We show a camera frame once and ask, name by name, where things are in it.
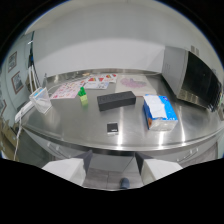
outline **small bottle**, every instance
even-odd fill
[[[84,102],[84,101],[88,100],[85,89],[83,87],[80,88],[80,91],[78,92],[78,95],[80,96],[81,102]]]
[[[44,75],[44,80],[43,80],[42,88],[45,88],[46,86],[47,86],[47,73],[45,73],[45,75]]]

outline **white tissue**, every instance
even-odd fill
[[[158,96],[148,95],[144,96],[144,99],[149,106],[153,118],[162,117],[167,119],[165,105]]]

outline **stainless steel table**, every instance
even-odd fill
[[[114,83],[110,83],[107,90],[86,90],[87,106],[82,106],[77,96],[75,99],[51,100],[52,108],[45,115],[33,108],[23,117],[23,127],[70,147],[84,146],[119,152],[178,149],[209,139],[224,128],[224,122],[217,112],[211,113],[207,109],[176,99],[161,74],[150,75],[138,70],[129,72],[131,73],[124,70],[120,74],[145,73],[157,94],[168,97],[179,120],[172,131],[156,132],[147,129],[143,97],[137,97],[135,105],[100,112],[97,96],[114,93]],[[53,93],[59,84],[71,81],[66,78],[77,78],[79,75],[74,72],[48,78],[47,88]],[[108,122],[118,123],[119,135],[107,135]]]

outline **framed picture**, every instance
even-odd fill
[[[10,72],[14,67],[16,67],[16,61],[17,61],[17,51],[9,57],[8,72]]]
[[[5,100],[0,99],[0,115],[1,115],[1,116],[2,116],[2,114],[4,113],[6,106],[7,106],[7,105],[6,105]]]
[[[22,88],[23,88],[23,83],[20,78],[20,72],[17,72],[12,78],[12,85],[13,89],[15,91],[15,94],[17,94]]]

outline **white wall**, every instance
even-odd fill
[[[188,50],[194,45],[223,80],[222,65],[202,33],[179,13],[153,1],[147,6],[107,3],[76,9],[36,30],[33,44],[41,84],[45,73],[82,69],[161,72],[165,45]]]
[[[2,64],[2,74],[1,74],[1,91],[2,99],[6,101],[7,107],[3,113],[5,120],[10,120],[9,125],[13,126],[15,122],[15,115],[17,113],[17,108],[29,98],[29,91],[25,85],[27,79],[27,67],[26,61],[28,60],[28,52],[30,45],[27,45],[31,40],[31,35],[23,36],[19,38],[9,50],[5,61]],[[17,51],[17,65],[8,72],[8,59],[14,52]],[[20,71],[20,77],[23,83],[23,88],[15,94],[11,78]]]

